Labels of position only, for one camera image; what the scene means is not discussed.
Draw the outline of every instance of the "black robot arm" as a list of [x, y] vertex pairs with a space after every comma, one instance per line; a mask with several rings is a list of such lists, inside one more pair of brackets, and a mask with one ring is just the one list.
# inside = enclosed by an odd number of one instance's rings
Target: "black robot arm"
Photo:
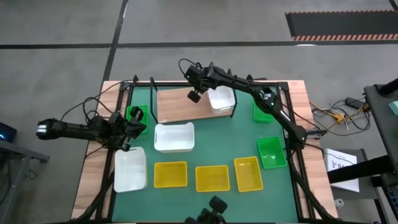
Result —
[[249, 93], [260, 110], [273, 115], [288, 132], [291, 139], [291, 147], [295, 149], [304, 148], [307, 140], [306, 130], [291, 121], [289, 116], [283, 111], [282, 102], [268, 85], [239, 78], [236, 75], [232, 75], [230, 70], [227, 73], [212, 64], [207, 68], [191, 65], [187, 72], [184, 73], [184, 77], [195, 89], [195, 91], [191, 91], [188, 94], [188, 97], [196, 103], [200, 100], [199, 93], [203, 94], [209, 88], [215, 90], [218, 86], [228, 86], [235, 90]]
[[57, 139], [60, 137], [98, 141], [102, 146], [128, 151], [129, 144], [125, 144], [130, 138], [136, 139], [146, 125], [139, 121], [143, 117], [142, 110], [133, 107], [130, 121], [118, 113], [112, 113], [106, 120], [102, 116], [90, 119], [87, 125], [73, 124], [59, 121], [55, 118], [39, 121], [36, 136], [42, 140]]

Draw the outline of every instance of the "white plastic bin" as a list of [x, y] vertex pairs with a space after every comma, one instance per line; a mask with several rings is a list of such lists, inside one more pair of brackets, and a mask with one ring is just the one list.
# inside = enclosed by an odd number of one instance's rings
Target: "white plastic bin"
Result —
[[118, 150], [114, 163], [114, 190], [118, 193], [147, 187], [147, 157], [141, 147]]
[[216, 90], [209, 89], [207, 91], [211, 110], [214, 114], [220, 114], [233, 109], [235, 105], [235, 97], [232, 88], [227, 86], [219, 86]]
[[155, 149], [160, 152], [190, 152], [195, 145], [191, 122], [178, 125], [156, 124]]

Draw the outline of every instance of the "green container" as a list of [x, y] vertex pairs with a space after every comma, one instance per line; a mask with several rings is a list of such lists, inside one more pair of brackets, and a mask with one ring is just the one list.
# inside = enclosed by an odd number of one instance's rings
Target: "green container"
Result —
[[254, 121], [270, 123], [275, 121], [275, 118], [271, 114], [266, 114], [260, 110], [260, 108], [254, 103]]
[[[126, 119], [127, 119], [128, 121], [130, 121], [130, 119], [131, 119], [130, 111], [131, 111], [132, 107], [133, 107], [133, 106], [128, 106], [128, 107], [127, 107], [127, 110], [126, 110], [126, 113], [127, 113]], [[141, 134], [145, 134], [145, 133], [148, 132], [148, 106], [147, 106], [147, 105], [144, 105], [144, 106], [138, 106], [138, 107], [139, 107], [139, 108], [142, 110], [142, 112], [144, 113], [144, 116], [142, 117], [142, 120], [141, 120], [140, 122], [141, 122], [141, 124], [144, 124], [144, 125], [147, 126], [147, 128], [146, 128], [143, 132], [141, 132]]]
[[269, 137], [257, 140], [260, 160], [264, 169], [286, 166], [286, 158], [279, 137]]

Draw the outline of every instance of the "gray floor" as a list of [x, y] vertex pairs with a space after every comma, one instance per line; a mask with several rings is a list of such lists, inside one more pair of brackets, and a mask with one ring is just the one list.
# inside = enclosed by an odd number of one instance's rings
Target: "gray floor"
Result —
[[[110, 43], [121, 2], [0, 0], [0, 44]], [[365, 9], [391, 7], [387, 0], [130, 0], [120, 42], [290, 40], [286, 11]], [[119, 49], [110, 80], [135, 74], [140, 80], [182, 80], [177, 66], [182, 57], [214, 61], [242, 77], [305, 80], [310, 99], [327, 107], [347, 96], [360, 98], [366, 85], [396, 78], [398, 45]], [[48, 164], [32, 163], [39, 178], [26, 180], [11, 223], [68, 220], [87, 142], [39, 141], [36, 124], [96, 95], [107, 58], [108, 49], [0, 50], [0, 95], [6, 96], [0, 98], [0, 121], [19, 130], [21, 146], [51, 154]], [[83, 122], [82, 112], [72, 112], [67, 121]], [[335, 131], [346, 132], [344, 126]], [[373, 120], [365, 133], [327, 134], [322, 146], [365, 148], [369, 158], [386, 153]], [[378, 220], [370, 200], [348, 201], [338, 213], [349, 221]]]

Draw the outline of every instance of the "yellow plastic bin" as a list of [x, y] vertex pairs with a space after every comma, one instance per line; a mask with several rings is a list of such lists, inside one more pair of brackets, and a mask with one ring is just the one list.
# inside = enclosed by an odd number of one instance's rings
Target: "yellow plastic bin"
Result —
[[228, 166], [199, 166], [195, 168], [197, 192], [227, 191], [229, 187]]
[[154, 187], [186, 187], [188, 185], [187, 162], [155, 163]]
[[234, 159], [239, 192], [262, 190], [259, 161], [256, 156]]

